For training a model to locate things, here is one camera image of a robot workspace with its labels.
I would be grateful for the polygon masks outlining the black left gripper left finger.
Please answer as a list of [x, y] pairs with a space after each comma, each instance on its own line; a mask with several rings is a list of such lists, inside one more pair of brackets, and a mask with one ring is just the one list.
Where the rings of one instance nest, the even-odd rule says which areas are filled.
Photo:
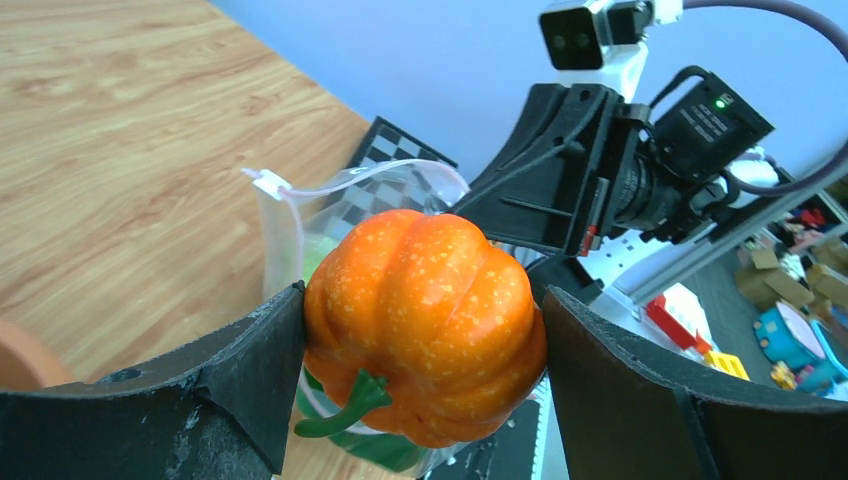
[[166, 354], [1, 394], [5, 479], [268, 479], [283, 469], [305, 287]]

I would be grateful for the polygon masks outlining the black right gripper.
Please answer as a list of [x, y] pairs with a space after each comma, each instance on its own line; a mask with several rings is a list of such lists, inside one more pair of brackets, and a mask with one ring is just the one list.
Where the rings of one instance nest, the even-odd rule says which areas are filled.
[[452, 212], [490, 239], [587, 255], [601, 242], [609, 164], [648, 113], [609, 87], [533, 85], [506, 144]]

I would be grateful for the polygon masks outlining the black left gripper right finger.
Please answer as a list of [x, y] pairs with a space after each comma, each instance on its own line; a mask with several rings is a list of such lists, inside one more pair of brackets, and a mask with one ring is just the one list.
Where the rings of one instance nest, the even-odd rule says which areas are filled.
[[573, 479], [843, 479], [847, 406], [686, 359], [550, 287], [550, 377]]

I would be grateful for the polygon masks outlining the orange toy pumpkin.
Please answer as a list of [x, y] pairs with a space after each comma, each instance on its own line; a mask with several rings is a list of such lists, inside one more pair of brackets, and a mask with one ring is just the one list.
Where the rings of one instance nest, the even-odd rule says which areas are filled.
[[338, 412], [302, 437], [355, 423], [443, 448], [500, 428], [547, 361], [524, 268], [471, 222], [396, 209], [357, 225], [304, 296], [306, 370]]

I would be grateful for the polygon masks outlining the pale green cabbage toy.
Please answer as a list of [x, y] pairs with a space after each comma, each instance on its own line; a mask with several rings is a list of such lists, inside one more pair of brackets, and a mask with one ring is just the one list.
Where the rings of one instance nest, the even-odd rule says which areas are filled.
[[323, 234], [307, 233], [304, 236], [300, 259], [305, 284], [310, 282], [319, 265], [340, 243], [339, 239]]

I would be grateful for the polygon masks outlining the clear zip top bag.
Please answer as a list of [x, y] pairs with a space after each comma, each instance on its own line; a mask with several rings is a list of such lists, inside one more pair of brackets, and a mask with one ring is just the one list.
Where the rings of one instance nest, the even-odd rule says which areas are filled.
[[[303, 281], [300, 259], [303, 239], [307, 233], [322, 234], [313, 227], [320, 215], [328, 210], [324, 202], [330, 194], [379, 172], [408, 164], [431, 165], [450, 175], [453, 182], [461, 187], [459, 190], [461, 195], [456, 202], [469, 190], [468, 183], [456, 170], [452, 171], [444, 165], [420, 159], [381, 163], [371, 170], [361, 170], [356, 175], [348, 168], [338, 172], [324, 185], [311, 189], [297, 189], [271, 170], [246, 170], [245, 173], [251, 177], [257, 195], [265, 243], [265, 297], [273, 296], [298, 280]], [[433, 469], [451, 459], [463, 447], [462, 444], [456, 444], [441, 449], [426, 448], [430, 451], [428, 470], [425, 476], [418, 478], [427, 477]]]

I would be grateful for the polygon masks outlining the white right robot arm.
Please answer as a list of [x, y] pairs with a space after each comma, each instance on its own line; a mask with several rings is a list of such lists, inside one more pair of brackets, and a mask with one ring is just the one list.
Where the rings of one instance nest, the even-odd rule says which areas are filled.
[[752, 192], [732, 176], [771, 124], [716, 74], [681, 70], [696, 84], [659, 119], [600, 84], [537, 84], [512, 134], [452, 212], [487, 238], [540, 253], [527, 271], [542, 299], [556, 286], [584, 303], [605, 286], [582, 259], [635, 230], [681, 244], [721, 236], [732, 205]]

